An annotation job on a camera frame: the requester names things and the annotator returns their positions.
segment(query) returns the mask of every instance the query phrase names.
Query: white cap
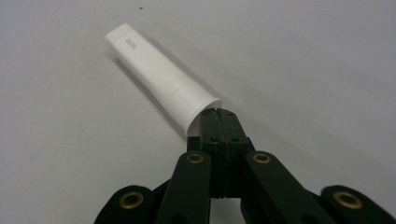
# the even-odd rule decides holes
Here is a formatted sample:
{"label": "white cap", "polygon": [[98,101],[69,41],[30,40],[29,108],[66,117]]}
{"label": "white cap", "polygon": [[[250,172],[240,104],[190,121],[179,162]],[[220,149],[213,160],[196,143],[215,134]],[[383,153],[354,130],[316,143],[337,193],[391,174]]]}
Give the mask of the white cap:
{"label": "white cap", "polygon": [[220,99],[188,77],[128,24],[110,32],[106,40],[186,135],[198,134],[197,116],[203,110],[222,107]]}

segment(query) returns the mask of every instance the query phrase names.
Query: plastic tube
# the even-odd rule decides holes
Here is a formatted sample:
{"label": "plastic tube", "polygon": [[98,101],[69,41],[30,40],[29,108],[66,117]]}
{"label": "plastic tube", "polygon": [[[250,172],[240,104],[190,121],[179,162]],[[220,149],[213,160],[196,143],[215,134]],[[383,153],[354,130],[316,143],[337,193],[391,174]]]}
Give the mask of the plastic tube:
{"label": "plastic tube", "polygon": [[152,92],[186,135],[198,134],[197,116],[207,108],[222,107],[128,24],[106,35],[117,57]]}

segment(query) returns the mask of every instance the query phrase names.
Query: white surface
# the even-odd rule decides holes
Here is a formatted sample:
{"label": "white surface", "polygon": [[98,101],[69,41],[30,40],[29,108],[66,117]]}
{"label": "white surface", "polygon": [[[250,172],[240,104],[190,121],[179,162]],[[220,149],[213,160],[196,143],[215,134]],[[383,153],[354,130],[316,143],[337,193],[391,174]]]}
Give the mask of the white surface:
{"label": "white surface", "polygon": [[116,28],[106,40],[132,74],[145,85],[187,136],[198,135],[198,114],[220,108],[210,95],[129,24]]}
{"label": "white surface", "polygon": [[[395,10],[391,0],[2,1],[0,223],[93,223],[116,190],[172,174],[182,130],[104,40],[124,22],[224,99],[307,189],[350,186],[396,216]],[[238,201],[212,203],[212,223],[241,222]]]}

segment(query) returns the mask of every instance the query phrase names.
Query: screw hole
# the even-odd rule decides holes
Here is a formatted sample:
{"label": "screw hole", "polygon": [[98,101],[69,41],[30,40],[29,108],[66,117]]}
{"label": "screw hole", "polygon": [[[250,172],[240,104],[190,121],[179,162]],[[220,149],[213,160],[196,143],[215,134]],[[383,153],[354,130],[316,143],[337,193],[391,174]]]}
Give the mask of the screw hole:
{"label": "screw hole", "polygon": [[204,157],[200,154],[190,154],[187,156],[187,160],[191,163],[200,163],[204,161]]}
{"label": "screw hole", "polygon": [[120,206],[124,209],[132,209],[139,206],[144,200],[143,194],[139,191],[124,193],[120,198]]}
{"label": "screw hole", "polygon": [[334,199],[344,207],[350,209],[360,209],[363,207],[363,203],[359,198],[346,191],[337,191],[333,196]]}
{"label": "screw hole", "polygon": [[259,163],[268,163],[271,161],[271,158],[265,154],[256,154],[253,156],[253,160]]}

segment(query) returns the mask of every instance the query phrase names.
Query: white table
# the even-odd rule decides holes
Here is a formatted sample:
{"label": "white table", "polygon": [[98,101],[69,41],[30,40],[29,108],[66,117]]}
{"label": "white table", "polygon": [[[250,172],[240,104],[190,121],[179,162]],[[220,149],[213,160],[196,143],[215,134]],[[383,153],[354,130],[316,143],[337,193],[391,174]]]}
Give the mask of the white table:
{"label": "white table", "polygon": [[[93,223],[156,188],[182,130],[104,36],[130,23],[238,115],[315,193],[341,184],[396,216],[396,3],[2,1],[0,223]],[[242,223],[238,200],[211,223]]]}

